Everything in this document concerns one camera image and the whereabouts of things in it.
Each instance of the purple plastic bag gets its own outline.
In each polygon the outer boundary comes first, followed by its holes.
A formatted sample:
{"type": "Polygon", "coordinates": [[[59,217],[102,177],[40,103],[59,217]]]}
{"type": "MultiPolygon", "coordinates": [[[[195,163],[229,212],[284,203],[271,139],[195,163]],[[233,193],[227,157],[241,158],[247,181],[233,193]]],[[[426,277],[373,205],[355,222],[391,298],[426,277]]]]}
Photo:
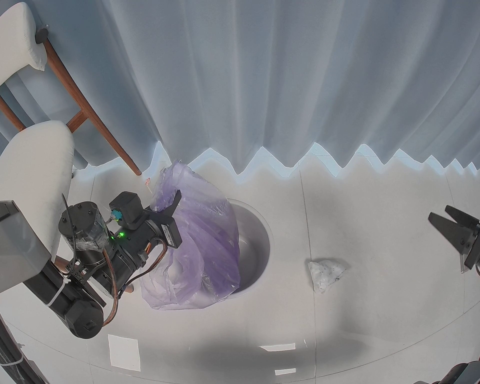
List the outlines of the purple plastic bag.
{"type": "Polygon", "coordinates": [[[182,244],[141,278],[142,297],[154,309],[205,308],[239,287],[237,220],[226,197],[179,161],[162,170],[152,210],[171,205],[177,190],[182,197],[173,217],[182,244]]]}

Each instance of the curtain fold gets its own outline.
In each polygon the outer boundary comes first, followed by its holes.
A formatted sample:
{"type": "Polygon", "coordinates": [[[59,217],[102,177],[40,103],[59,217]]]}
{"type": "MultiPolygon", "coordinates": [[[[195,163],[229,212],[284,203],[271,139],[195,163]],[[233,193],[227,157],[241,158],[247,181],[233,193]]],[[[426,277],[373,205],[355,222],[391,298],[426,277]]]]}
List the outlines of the curtain fold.
{"type": "MultiPolygon", "coordinates": [[[[400,148],[480,168],[478,1],[27,3],[140,169],[158,140],[186,163],[211,147],[238,173],[262,146],[292,167],[315,142],[342,167],[367,144],[383,163],[400,148]]],[[[20,70],[9,94],[22,121],[78,111],[49,69],[20,70]]],[[[74,139],[79,168],[116,156],[89,122],[74,139]]]]}

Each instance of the white paper square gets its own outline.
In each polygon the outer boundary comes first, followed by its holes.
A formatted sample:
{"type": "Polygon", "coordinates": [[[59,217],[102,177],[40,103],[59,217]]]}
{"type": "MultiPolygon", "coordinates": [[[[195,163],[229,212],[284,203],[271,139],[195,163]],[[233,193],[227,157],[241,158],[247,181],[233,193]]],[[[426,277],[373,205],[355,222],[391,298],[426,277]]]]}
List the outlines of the white paper square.
{"type": "Polygon", "coordinates": [[[108,335],[108,346],[110,347],[110,364],[113,367],[140,371],[138,340],[108,335]]]}

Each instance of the chair backrest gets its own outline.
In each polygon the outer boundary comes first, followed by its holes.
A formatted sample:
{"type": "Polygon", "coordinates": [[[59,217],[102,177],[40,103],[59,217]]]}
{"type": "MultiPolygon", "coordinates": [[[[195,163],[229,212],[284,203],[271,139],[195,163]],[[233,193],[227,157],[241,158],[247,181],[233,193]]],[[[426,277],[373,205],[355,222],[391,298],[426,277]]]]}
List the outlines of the chair backrest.
{"type": "Polygon", "coordinates": [[[35,32],[32,11],[24,2],[13,5],[0,16],[0,84],[27,65],[45,70],[47,52],[43,44],[35,42],[35,32]]]}

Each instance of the white floor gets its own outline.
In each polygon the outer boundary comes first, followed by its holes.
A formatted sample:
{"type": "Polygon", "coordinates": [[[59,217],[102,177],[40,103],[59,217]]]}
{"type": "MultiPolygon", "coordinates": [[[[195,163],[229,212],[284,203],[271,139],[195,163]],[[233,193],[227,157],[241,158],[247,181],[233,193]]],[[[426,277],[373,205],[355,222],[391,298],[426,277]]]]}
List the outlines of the white floor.
{"type": "MultiPolygon", "coordinates": [[[[227,197],[258,210],[273,232],[272,263],[247,295],[161,312],[135,283],[116,319],[87,341],[22,285],[0,295],[0,313],[51,384],[430,383],[477,360],[480,277],[460,273],[458,254],[427,217],[447,204],[479,217],[480,172],[406,157],[379,166],[358,154],[334,177],[331,161],[309,154],[285,178],[265,156],[241,182],[216,159],[192,165],[227,197]],[[314,294],[307,262],[324,258],[348,270],[326,294],[314,294]],[[138,340],[140,372],[111,366],[108,334],[138,340]]],[[[147,205],[145,178],[152,176],[153,188],[167,165],[140,177],[119,162],[77,171],[68,201],[92,200],[105,217],[123,190],[147,205]]],[[[64,242],[59,255],[71,258],[64,242]]],[[[0,382],[8,382],[3,371],[0,382]]]]}

